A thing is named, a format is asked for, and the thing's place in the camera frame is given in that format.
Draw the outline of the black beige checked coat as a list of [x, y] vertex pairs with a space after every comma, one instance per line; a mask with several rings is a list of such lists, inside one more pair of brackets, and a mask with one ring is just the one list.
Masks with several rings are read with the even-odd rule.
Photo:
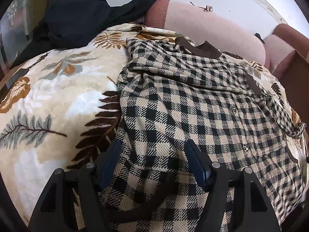
[[184, 152], [187, 140], [231, 170], [252, 168], [279, 223], [300, 203], [306, 125], [269, 71], [179, 44], [128, 39], [118, 78], [121, 157], [106, 192], [112, 231], [193, 231], [207, 194]]

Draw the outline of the pink headboard cushion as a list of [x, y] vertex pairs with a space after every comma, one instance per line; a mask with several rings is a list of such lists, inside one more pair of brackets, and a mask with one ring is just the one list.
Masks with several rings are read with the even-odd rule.
[[214, 12], [206, 12], [196, 6], [177, 1], [157, 0], [146, 13], [144, 24], [178, 32], [198, 45], [208, 41], [219, 50], [258, 62], [266, 68], [270, 66], [261, 40]]
[[264, 39], [269, 71], [281, 78], [296, 55], [308, 61], [308, 38], [287, 24], [279, 24]]

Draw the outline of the wooden door with stained glass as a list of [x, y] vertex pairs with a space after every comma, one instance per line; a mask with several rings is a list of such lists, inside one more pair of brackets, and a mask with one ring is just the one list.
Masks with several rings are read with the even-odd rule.
[[1, 78], [32, 41], [49, 0], [1, 0]]

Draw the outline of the small metal wall fixture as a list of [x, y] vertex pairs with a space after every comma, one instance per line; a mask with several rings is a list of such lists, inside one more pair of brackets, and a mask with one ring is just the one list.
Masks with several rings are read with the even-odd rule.
[[213, 7], [210, 5], [206, 5], [205, 7], [199, 6], [200, 9], [203, 9], [205, 12], [213, 12]]

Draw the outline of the cream leaf-print fleece blanket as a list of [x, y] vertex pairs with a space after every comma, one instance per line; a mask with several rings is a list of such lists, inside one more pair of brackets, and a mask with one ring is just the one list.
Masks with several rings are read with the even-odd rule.
[[[117, 139], [122, 116], [118, 78], [131, 60], [127, 40], [183, 46], [182, 38], [169, 30], [122, 24], [102, 31], [85, 47], [47, 51], [16, 71], [17, 81], [1, 101], [1, 175], [26, 225], [56, 168], [80, 169]], [[228, 55], [249, 62], [259, 72], [269, 71], [230, 52], [220, 51], [212, 58], [191, 39], [185, 42], [195, 56]], [[305, 136], [306, 131], [304, 154], [297, 159], [306, 168], [307, 192]]]

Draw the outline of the black garment pile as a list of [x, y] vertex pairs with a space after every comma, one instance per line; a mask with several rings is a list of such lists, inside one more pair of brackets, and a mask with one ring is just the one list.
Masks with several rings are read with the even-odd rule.
[[131, 0], [111, 7], [106, 0], [50, 0], [34, 28], [32, 41], [13, 62], [13, 67], [52, 49], [74, 49], [88, 43], [103, 30], [136, 21], [157, 0]]

